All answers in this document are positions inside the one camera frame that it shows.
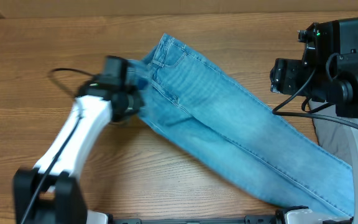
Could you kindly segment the light blue denim jeans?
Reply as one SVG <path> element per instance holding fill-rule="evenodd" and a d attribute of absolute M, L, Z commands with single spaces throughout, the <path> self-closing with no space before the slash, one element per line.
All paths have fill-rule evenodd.
<path fill-rule="evenodd" d="M 351 166 L 310 141 L 217 65 L 164 34 L 129 62 L 140 119 L 232 184 L 280 207 L 354 214 Z"/>

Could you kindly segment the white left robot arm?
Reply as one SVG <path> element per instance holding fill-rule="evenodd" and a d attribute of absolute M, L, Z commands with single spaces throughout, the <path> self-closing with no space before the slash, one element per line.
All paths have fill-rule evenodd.
<path fill-rule="evenodd" d="M 12 184 L 17 223 L 112 223 L 108 213 L 89 210 L 79 181 L 102 130 L 138 113 L 145 85 L 84 84 L 70 115 L 48 151 L 32 169 L 18 169 Z"/>

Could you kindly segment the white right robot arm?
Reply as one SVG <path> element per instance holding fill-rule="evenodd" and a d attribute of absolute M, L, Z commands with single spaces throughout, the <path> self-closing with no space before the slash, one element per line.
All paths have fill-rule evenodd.
<path fill-rule="evenodd" d="M 339 117 L 332 107 L 324 103 L 310 103 L 311 111 L 284 112 L 280 104 L 273 111 L 281 116 L 311 118 L 321 147 L 352 167 L 355 212 L 353 223 L 358 223 L 358 119 Z"/>

